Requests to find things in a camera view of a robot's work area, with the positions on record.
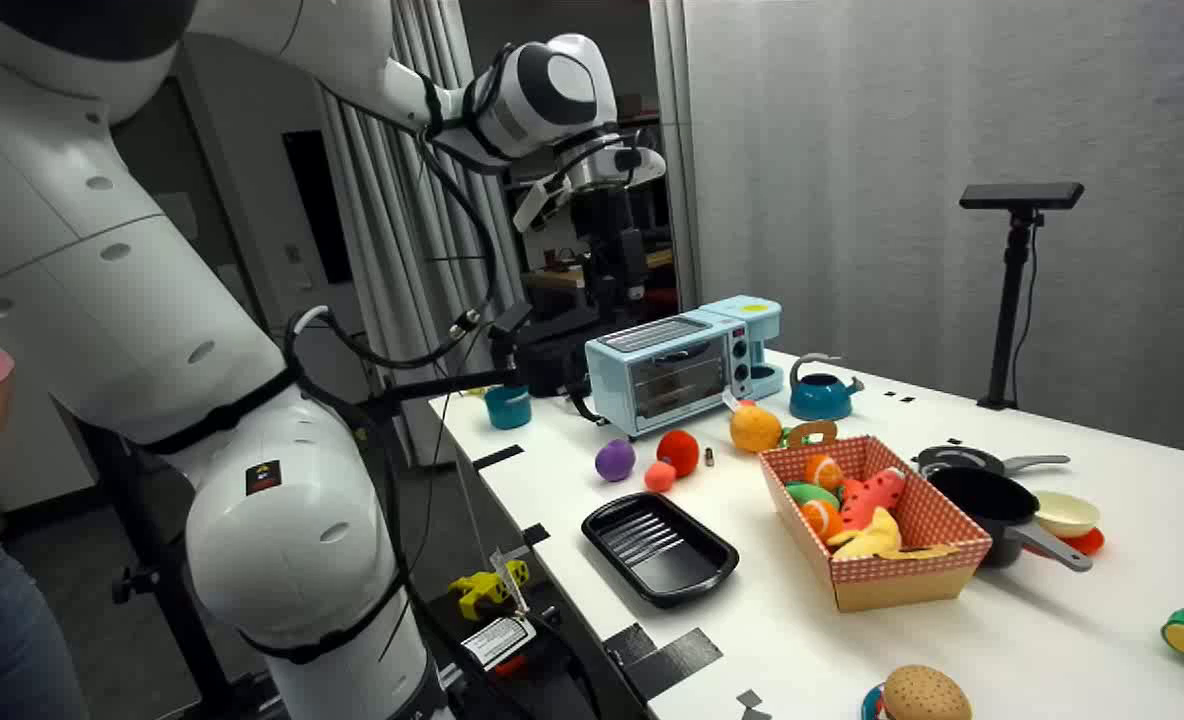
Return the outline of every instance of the toy coffee maker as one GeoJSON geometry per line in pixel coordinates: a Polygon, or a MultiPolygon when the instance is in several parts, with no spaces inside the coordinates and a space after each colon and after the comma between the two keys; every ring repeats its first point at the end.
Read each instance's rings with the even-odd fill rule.
{"type": "Polygon", "coordinates": [[[734,356],[747,354],[748,358],[748,400],[761,400],[762,397],[773,396],[783,388],[783,369],[768,365],[765,361],[765,343],[779,338],[779,316],[783,314],[783,306],[764,297],[752,297],[751,295],[735,295],[726,297],[707,306],[701,306],[700,310],[725,315],[727,319],[740,320],[747,324],[747,338],[745,342],[734,345],[734,356]]]}

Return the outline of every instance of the red gingham basket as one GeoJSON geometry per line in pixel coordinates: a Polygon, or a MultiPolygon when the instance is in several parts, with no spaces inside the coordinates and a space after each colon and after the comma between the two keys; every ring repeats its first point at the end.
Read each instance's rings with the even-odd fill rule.
{"type": "Polygon", "coordinates": [[[979,525],[874,437],[770,450],[760,457],[770,500],[774,501],[779,519],[806,555],[813,573],[834,593],[839,611],[957,597],[991,547],[991,536],[979,525]],[[883,557],[834,560],[784,489],[785,483],[804,480],[807,457],[823,454],[834,456],[848,478],[868,478],[892,465],[903,470],[907,489],[892,513],[903,536],[903,546],[947,544],[957,552],[921,560],[886,560],[883,557]]]}

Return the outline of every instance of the blue kettle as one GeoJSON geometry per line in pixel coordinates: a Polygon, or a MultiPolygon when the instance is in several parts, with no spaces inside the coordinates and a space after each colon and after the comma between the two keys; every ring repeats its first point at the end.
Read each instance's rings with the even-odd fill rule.
{"type": "Polygon", "coordinates": [[[851,413],[849,396],[861,391],[863,382],[858,378],[852,378],[852,382],[845,387],[836,375],[828,373],[811,373],[797,378],[797,371],[802,365],[815,360],[831,361],[839,360],[839,356],[810,352],[792,364],[792,372],[789,373],[789,380],[792,382],[792,401],[789,403],[789,411],[803,420],[839,420],[851,413]]]}

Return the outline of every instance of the black baking tray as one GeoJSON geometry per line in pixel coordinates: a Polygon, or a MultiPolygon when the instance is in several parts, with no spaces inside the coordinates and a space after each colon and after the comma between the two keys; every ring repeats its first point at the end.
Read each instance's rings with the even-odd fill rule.
{"type": "Polygon", "coordinates": [[[583,534],[656,608],[710,592],[739,564],[732,544],[651,491],[592,512],[583,520],[583,534]]]}

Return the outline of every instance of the white curtain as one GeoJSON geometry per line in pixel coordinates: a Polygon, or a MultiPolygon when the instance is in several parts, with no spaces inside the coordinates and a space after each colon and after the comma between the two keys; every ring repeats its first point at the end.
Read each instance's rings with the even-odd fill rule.
{"type": "MultiPolygon", "coordinates": [[[[475,72],[458,0],[395,0],[392,5],[392,56],[437,85],[468,85],[475,72]]],[[[436,259],[480,255],[478,238],[463,208],[423,167],[413,136],[358,112],[323,88],[321,99],[332,174],[369,343],[378,354],[394,359],[426,354],[440,345],[456,316],[476,306],[485,291],[481,261],[436,259]]],[[[500,275],[493,313],[497,314],[520,297],[519,261],[497,179],[464,171],[444,152],[437,152],[437,159],[458,179],[493,230],[500,275]]],[[[455,373],[468,346],[466,340],[461,342],[442,368],[455,373]]],[[[487,351],[482,338],[465,372],[488,369],[487,351]]],[[[436,372],[397,372],[395,381],[426,381],[436,372]]],[[[408,430],[416,457],[424,464],[431,462],[436,430],[433,425],[429,437],[426,401],[408,401],[405,419],[412,425],[408,430]]],[[[450,459],[446,445],[451,443],[442,442],[438,461],[450,459]]]]}
{"type": "Polygon", "coordinates": [[[774,297],[779,347],[982,396],[1008,216],[958,197],[1081,181],[1080,205],[1040,231],[1019,404],[1184,446],[1184,4],[652,11],[659,96],[688,99],[662,105],[693,136],[668,161],[693,167],[678,242],[702,301],[774,297]]]}

